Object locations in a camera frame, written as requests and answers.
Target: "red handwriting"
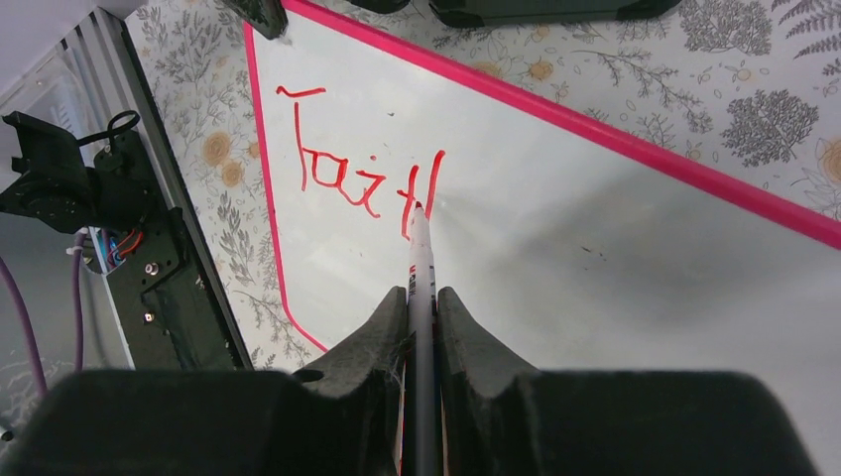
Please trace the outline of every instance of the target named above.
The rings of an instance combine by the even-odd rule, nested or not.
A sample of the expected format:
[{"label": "red handwriting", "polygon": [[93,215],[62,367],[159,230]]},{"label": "red handwriting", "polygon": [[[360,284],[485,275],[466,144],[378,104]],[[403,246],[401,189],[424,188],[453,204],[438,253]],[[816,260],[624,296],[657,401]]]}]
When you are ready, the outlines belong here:
[{"label": "red handwriting", "polygon": [[[312,96],[315,94],[320,94],[322,92],[327,92],[327,90],[323,87],[317,87],[313,89],[307,89],[298,92],[289,92],[285,87],[278,86],[277,91],[278,94],[283,94],[286,97],[290,98],[299,98],[299,97],[307,97]],[[296,144],[298,146],[298,154],[300,158],[300,170],[301,170],[301,179],[300,179],[300,191],[306,191],[306,180],[309,175],[312,175],[312,181],[316,184],[321,185],[326,188],[333,188],[339,192],[339,194],[347,200],[353,206],[362,206],[365,208],[365,211],[368,212],[369,215],[373,218],[380,218],[380,213],[377,213],[373,210],[371,206],[371,198],[374,195],[374,192],[377,188],[387,179],[386,176],[380,174],[373,174],[363,170],[355,171],[356,175],[364,178],[369,179],[370,183],[363,187],[362,189],[362,196],[354,200],[351,198],[350,194],[345,189],[344,182],[347,179],[347,172],[350,166],[350,160],[344,157],[338,157],[334,154],[329,152],[320,151],[317,149],[305,147],[303,145],[303,141],[301,139],[301,131],[300,131],[300,104],[295,101],[294,104],[294,116],[295,116],[295,138]],[[424,213],[426,218],[429,219],[432,216],[432,206],[434,205],[435,201],[435,189],[438,182],[438,172],[440,171],[441,162],[444,157],[444,151],[438,151],[435,154],[435,158],[432,162],[432,169],[429,172],[429,185],[426,191],[426,207],[424,208]],[[307,163],[306,159],[307,156],[310,159],[309,171],[307,172]],[[371,155],[369,157],[371,161],[376,161],[377,157]],[[318,166],[319,160],[328,160],[335,164],[335,175],[330,175],[329,178],[325,178],[325,170],[324,167],[329,167],[329,165],[324,166],[325,162],[322,163],[322,167]],[[409,220],[410,215],[412,213],[412,209],[417,201],[416,193],[415,193],[415,182],[418,177],[418,171],[420,170],[420,166],[414,165],[412,166],[409,172],[409,183],[407,185],[406,190],[397,190],[397,194],[402,196],[406,203],[403,208],[403,217],[401,220],[401,235],[404,238],[409,240],[408,228],[409,228]]]},{"label": "red handwriting", "polygon": [[313,89],[306,89],[304,91],[289,92],[283,86],[278,86],[278,88],[275,89],[276,94],[283,94],[286,97],[307,97],[307,96],[313,96],[313,95],[316,95],[316,94],[321,94],[322,92],[327,92],[327,90],[324,89],[323,87],[316,87],[316,88],[313,88]]}]

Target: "white board surface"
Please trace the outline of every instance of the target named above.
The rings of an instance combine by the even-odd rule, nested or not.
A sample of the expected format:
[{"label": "white board surface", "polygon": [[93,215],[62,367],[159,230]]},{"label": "white board surface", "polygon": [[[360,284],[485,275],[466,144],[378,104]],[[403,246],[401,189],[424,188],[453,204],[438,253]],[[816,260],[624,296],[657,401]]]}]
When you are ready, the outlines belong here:
[{"label": "white board surface", "polygon": [[838,250],[298,13],[289,40],[254,38],[252,74],[287,305],[313,337],[336,344],[406,285],[399,190],[418,166],[426,203],[443,151],[437,285],[512,350],[751,373],[841,471]]}]

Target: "pink whiteboard frame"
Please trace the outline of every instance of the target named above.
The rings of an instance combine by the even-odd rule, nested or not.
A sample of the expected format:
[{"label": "pink whiteboard frame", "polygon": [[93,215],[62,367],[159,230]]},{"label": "pink whiteboard frame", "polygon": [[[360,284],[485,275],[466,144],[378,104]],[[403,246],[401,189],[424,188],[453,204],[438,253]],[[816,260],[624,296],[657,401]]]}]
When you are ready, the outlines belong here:
[{"label": "pink whiteboard frame", "polygon": [[[778,225],[809,236],[832,248],[841,250],[841,222],[820,215],[808,208],[780,198],[741,180],[697,164],[673,152],[662,149],[618,129],[614,129],[595,119],[557,105],[452,59],[436,55],[404,40],[354,22],[323,7],[313,5],[305,0],[284,0],[283,4],[284,8],[290,12],[313,20],[315,23],[321,24],[326,28],[481,92],[511,107],[520,109],[561,129],[583,137],[590,142],[622,154],[633,161],[637,161],[669,177],[678,179],[734,205],[763,216]],[[267,150],[266,133],[257,77],[257,57],[254,52],[254,30],[248,25],[245,26],[245,48],[248,56],[251,90],[257,120],[257,137],[260,144],[260,156],[263,162],[263,179],[266,183],[266,198],[269,202],[269,215],[271,216],[269,222],[272,226],[272,238],[275,246],[275,258],[277,260],[278,279],[280,281],[281,300],[283,302],[284,312],[295,329],[303,337],[322,351],[326,351],[327,348],[323,344],[300,327],[289,309],[286,284],[284,282],[281,243],[277,220],[275,219],[275,205],[272,199],[272,176],[269,173],[269,159],[265,153]]]}]

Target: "whiteboard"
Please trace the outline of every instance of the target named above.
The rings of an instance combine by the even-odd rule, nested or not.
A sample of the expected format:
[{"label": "whiteboard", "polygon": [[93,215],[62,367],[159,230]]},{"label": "whiteboard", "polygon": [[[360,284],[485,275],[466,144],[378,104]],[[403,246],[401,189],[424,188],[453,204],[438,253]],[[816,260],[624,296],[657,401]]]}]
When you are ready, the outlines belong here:
[{"label": "whiteboard", "polygon": [[743,370],[781,397],[818,464],[832,460],[839,223],[285,6],[285,41],[247,30],[246,43],[282,300],[305,337],[329,348],[405,285],[417,199],[438,287],[534,365]]}]

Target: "table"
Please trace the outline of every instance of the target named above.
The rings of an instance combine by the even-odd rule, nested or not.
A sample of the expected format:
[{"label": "table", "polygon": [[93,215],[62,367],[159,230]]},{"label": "table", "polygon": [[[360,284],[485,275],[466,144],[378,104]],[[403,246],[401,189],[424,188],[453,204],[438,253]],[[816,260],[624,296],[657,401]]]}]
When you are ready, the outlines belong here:
[{"label": "table", "polygon": [[[425,0],[389,16],[319,3],[841,219],[839,0],[477,30],[446,28]],[[240,21],[210,0],[151,0],[127,24],[251,359],[293,370],[319,351],[281,308]]]}]

